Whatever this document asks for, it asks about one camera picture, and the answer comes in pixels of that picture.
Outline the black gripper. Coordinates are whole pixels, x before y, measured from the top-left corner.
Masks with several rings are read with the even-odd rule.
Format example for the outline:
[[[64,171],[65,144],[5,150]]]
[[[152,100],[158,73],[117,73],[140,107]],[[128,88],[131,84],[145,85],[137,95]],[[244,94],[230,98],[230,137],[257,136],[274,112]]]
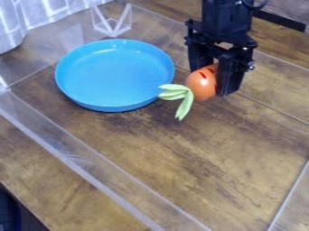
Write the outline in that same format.
[[[248,36],[253,23],[254,0],[202,0],[200,20],[184,23],[191,71],[214,63],[216,67],[216,94],[223,97],[240,88],[247,71],[254,70],[253,49],[257,41]],[[218,46],[231,45],[231,51]]]

